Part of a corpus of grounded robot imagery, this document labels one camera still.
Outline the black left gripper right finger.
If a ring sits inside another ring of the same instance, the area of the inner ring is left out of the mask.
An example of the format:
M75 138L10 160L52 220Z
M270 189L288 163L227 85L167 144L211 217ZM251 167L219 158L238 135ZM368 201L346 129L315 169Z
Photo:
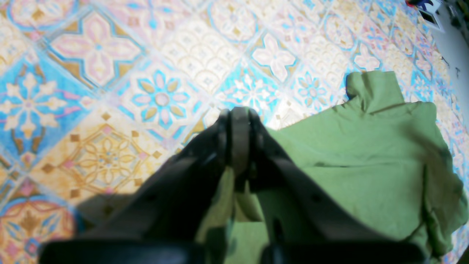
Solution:
M354 219L295 165L252 109L231 110L235 190L256 194L268 244L260 264L427 264L412 242L397 242Z

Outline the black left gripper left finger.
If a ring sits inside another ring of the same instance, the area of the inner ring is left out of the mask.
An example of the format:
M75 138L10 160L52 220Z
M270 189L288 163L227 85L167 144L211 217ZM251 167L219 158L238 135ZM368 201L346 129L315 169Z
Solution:
M41 264L205 264L196 242L227 166L230 111L151 175L128 204L79 236L42 246Z

